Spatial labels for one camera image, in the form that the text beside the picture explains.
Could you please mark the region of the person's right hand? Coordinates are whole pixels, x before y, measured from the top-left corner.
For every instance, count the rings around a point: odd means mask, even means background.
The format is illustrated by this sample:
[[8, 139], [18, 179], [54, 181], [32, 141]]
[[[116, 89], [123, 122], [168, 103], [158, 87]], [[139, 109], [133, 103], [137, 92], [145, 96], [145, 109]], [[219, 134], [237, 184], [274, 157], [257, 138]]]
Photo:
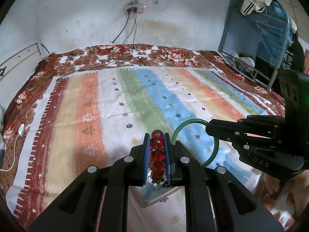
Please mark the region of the person's right hand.
[[[279, 190], [279, 180], [266, 175], [266, 189], [270, 192]], [[308, 204], [308, 170], [302, 170], [293, 180], [288, 188], [288, 192], [292, 193], [295, 203], [295, 212], [299, 217]]]

